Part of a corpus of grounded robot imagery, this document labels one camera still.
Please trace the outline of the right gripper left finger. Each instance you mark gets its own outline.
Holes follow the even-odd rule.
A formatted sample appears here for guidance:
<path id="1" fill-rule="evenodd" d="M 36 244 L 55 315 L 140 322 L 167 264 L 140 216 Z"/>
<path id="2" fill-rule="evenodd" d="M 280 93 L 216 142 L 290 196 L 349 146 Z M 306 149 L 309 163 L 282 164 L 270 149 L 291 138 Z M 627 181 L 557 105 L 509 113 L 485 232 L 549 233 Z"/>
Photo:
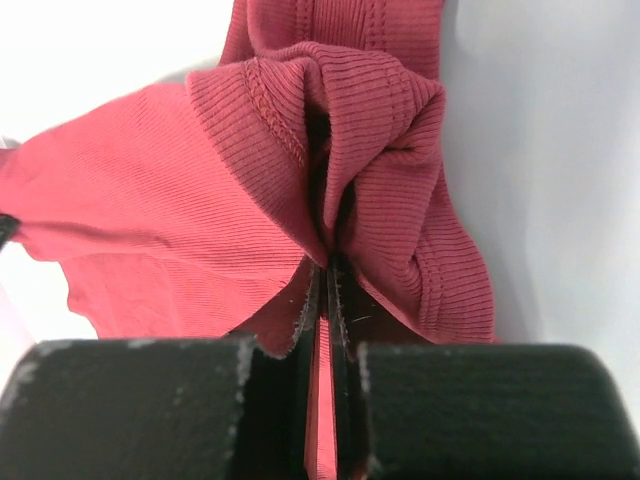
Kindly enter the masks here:
<path id="1" fill-rule="evenodd" d="M 290 353 L 220 339 L 33 346 L 1 399 L 5 479 L 310 479 L 307 407 L 320 271 L 275 298 L 300 318 Z"/>

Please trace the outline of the pink tank top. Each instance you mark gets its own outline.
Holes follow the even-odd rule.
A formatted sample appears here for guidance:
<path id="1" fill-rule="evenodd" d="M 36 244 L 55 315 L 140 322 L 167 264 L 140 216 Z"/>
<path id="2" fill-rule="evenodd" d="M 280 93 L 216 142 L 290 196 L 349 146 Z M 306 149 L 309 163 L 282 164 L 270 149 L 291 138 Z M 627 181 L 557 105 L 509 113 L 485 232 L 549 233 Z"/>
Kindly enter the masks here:
<path id="1" fill-rule="evenodd" d="M 281 358 L 275 298 L 320 271 L 307 427 L 337 475 L 326 271 L 385 311 L 356 341 L 491 343 L 486 265 L 445 179 L 440 1 L 238 1 L 216 67 L 1 152 L 11 241 L 62 267 L 96 341 L 241 332 Z"/>

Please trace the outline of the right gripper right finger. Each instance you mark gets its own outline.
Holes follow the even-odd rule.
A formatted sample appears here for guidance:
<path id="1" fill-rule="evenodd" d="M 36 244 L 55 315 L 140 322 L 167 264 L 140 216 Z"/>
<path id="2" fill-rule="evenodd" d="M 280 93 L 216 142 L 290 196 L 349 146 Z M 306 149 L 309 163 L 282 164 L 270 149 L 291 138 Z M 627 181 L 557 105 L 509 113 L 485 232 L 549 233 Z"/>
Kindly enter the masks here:
<path id="1" fill-rule="evenodd" d="M 339 478 L 638 477 L 638 439 L 591 351 L 356 341 L 384 309 L 341 259 L 326 282 Z"/>

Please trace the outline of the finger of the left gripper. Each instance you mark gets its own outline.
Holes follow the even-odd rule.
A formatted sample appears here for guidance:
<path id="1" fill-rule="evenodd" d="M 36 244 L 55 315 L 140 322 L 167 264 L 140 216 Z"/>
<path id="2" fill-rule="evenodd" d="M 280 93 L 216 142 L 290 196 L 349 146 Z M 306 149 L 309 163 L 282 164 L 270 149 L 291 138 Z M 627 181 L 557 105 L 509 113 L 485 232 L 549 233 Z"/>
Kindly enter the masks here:
<path id="1" fill-rule="evenodd" d="M 20 221 L 9 215 L 0 216 L 0 250 L 12 240 L 20 227 Z"/>

